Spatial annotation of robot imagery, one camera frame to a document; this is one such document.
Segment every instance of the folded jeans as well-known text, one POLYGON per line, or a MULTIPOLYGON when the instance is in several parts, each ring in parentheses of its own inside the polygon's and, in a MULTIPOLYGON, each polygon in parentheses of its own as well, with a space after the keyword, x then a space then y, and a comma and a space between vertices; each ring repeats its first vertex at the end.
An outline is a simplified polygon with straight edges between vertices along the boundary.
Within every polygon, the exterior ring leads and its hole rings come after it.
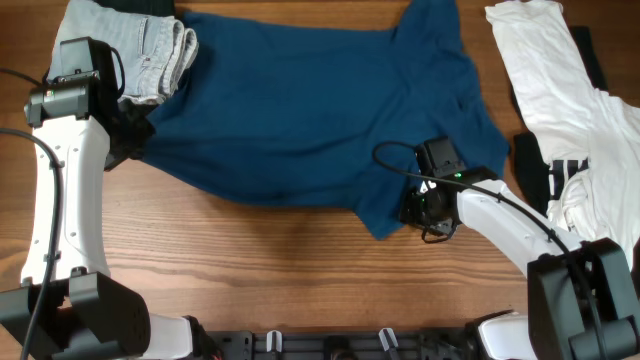
MULTIPOLYGON (((161 104, 173 95, 198 49, 195 32, 172 16, 120 13, 89 0, 71 0, 56 36, 49 81, 65 75, 60 42, 84 36, 118 50, 126 80, 123 98, 136 104, 161 104)), ((119 71, 116 77, 120 86, 119 71)))

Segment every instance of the table surface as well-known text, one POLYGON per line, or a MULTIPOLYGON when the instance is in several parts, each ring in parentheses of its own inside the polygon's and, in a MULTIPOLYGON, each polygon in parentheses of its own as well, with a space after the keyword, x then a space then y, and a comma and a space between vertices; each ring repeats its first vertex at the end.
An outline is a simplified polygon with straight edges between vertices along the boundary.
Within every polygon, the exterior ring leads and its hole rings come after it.
MULTIPOLYGON (((512 139, 524 130, 484 6, 459 0, 463 40, 493 121, 512 139)), ((640 2, 564 1, 569 24, 592 30, 611 93, 640 105, 640 2)), ((178 1, 180 10, 346 29, 394 26, 408 2, 178 1)), ((0 66, 39 78, 48 67, 65 0, 0 3, 0 66)), ((0 127, 28 130, 29 85, 0 77, 0 127)), ((31 238, 33 145, 0 140, 0 291, 18 286, 31 238)), ((512 163, 505 179, 520 194, 512 163)), ((161 171, 127 161, 104 177, 103 231, 115 280, 149 310, 196 316, 210 330, 345 331, 458 326, 505 309, 527 310, 526 283, 491 243, 466 228, 425 245, 403 229, 375 241, 350 212, 233 204, 161 171)), ((0 360, 19 345, 0 330, 0 360)))

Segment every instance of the blue t-shirt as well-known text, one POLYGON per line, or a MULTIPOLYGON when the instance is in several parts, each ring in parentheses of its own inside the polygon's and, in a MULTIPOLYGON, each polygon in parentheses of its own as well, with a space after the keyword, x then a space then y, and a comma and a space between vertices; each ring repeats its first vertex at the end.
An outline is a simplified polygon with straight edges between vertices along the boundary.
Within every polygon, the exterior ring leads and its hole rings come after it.
MULTIPOLYGON (((377 239, 402 224, 410 180, 373 162, 387 140, 448 136, 502 174, 508 144, 463 52, 454 0, 414 0, 385 31, 311 29, 186 13, 200 47, 149 117, 144 161, 246 204, 353 210, 377 239)), ((417 171, 407 149, 385 160, 417 171)))

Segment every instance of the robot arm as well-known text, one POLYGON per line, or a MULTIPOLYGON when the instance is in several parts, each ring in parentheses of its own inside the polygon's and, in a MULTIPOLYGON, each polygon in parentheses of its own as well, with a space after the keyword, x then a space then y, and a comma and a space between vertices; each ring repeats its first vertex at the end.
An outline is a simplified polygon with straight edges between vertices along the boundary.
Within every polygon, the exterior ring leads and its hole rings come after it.
POLYGON ((528 318, 507 314, 476 324, 486 358, 598 359, 606 353, 622 359, 638 352, 640 306, 615 242, 583 241, 553 225, 487 169, 466 169, 446 138, 414 150, 423 176, 393 169, 374 153, 382 166, 430 180, 419 192, 410 190, 401 218, 447 238, 457 224, 465 224, 527 277, 528 318))
POLYGON ((90 38, 63 42, 69 74, 34 89, 25 114, 33 135, 55 152, 61 168, 60 231, 54 271, 45 279, 52 227, 54 177, 36 146, 33 237, 22 287, 0 294, 0 323, 23 342, 35 299, 50 281, 33 342, 36 359, 199 358, 216 354, 194 318, 149 314, 142 297, 110 279, 102 241, 102 180, 151 133, 119 117, 110 47, 90 38), (70 307, 60 308, 68 299, 70 307))

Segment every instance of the clothing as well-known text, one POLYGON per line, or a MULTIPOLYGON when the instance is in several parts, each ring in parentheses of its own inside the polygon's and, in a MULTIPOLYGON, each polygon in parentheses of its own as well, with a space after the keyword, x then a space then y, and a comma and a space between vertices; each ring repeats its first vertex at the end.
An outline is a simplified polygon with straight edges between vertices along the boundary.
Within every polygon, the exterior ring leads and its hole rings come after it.
MULTIPOLYGON (((593 51, 591 32, 586 26, 570 26, 571 37, 578 46, 578 52, 587 70, 591 85, 600 90, 608 90, 604 73, 593 51)), ((522 120, 522 114, 511 87, 511 103, 522 120)), ((560 200, 564 184, 577 172, 589 167, 587 159, 554 160, 552 166, 545 164, 540 155, 536 136, 529 130, 513 137, 514 172, 518 186, 527 202, 539 213, 546 215, 549 201, 560 200)))
POLYGON ((153 16, 175 16, 173 0, 95 0, 102 7, 130 14, 153 16))
POLYGON ((486 11, 544 162, 588 159, 549 202, 548 218, 587 240, 611 238, 631 267, 640 236, 640 109, 593 88, 560 4, 513 1, 486 11))
MULTIPOLYGON (((312 29, 186 13, 200 39, 187 83, 150 114, 143 161, 220 197, 352 209, 378 239, 409 180, 374 163, 386 140, 447 135, 501 174, 508 143, 464 54, 453 0, 415 0, 385 31, 312 29)), ((407 149, 392 165, 418 171, 407 149)))
MULTIPOLYGON (((60 42, 90 36, 118 50, 125 72, 123 98, 159 104, 172 96, 198 48, 195 32, 173 17, 120 13, 89 0, 71 0, 58 29, 48 79, 62 74, 60 42)), ((113 56, 118 69, 118 59, 113 56)), ((116 71, 118 86, 120 71, 116 71)))

